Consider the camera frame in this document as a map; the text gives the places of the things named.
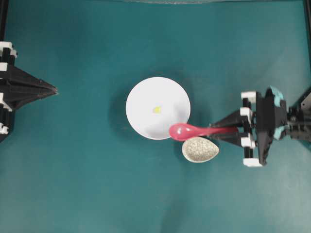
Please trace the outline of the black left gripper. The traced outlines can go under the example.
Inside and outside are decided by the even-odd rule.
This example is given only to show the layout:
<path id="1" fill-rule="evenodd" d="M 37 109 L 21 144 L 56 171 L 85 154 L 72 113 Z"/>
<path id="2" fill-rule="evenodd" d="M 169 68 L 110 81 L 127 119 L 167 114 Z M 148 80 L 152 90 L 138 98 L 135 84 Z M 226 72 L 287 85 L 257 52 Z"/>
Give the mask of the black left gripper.
<path id="1" fill-rule="evenodd" d="M 12 42 L 0 42 L 0 141 L 14 129 L 15 110 L 58 93 L 55 86 L 14 66 L 17 51 Z M 11 83 L 33 87 L 11 87 Z"/>

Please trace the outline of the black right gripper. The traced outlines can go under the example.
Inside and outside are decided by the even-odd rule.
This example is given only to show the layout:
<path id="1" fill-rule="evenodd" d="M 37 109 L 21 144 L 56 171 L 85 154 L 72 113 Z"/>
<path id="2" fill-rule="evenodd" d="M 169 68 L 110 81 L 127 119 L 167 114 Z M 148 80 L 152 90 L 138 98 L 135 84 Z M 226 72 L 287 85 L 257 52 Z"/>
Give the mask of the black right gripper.
<path id="1" fill-rule="evenodd" d="M 219 133 L 212 134 L 209 137 L 244 148 L 243 165 L 247 167 L 263 167 L 259 158 L 253 156 L 253 149 L 257 145 L 252 135 L 252 119 L 255 115 L 252 111 L 252 104 L 256 103 L 256 97 L 256 91 L 241 92 L 242 107 L 225 118 L 210 124 L 213 128 L 243 126 L 243 133 Z"/>

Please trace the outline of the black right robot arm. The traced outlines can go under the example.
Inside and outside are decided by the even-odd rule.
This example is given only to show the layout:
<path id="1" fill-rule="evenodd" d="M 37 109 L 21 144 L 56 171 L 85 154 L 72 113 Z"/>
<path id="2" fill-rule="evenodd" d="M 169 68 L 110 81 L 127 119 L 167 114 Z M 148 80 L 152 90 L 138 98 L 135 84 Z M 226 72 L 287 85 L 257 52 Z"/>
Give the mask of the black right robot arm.
<path id="1" fill-rule="evenodd" d="M 242 128 L 242 132 L 213 133 L 212 139 L 223 140 L 244 149 L 243 164 L 266 165 L 271 144 L 285 136 L 311 140 L 311 92 L 304 93 L 297 105 L 286 106 L 282 93 L 269 87 L 264 96 L 256 91 L 241 93 L 242 107 L 211 128 Z"/>

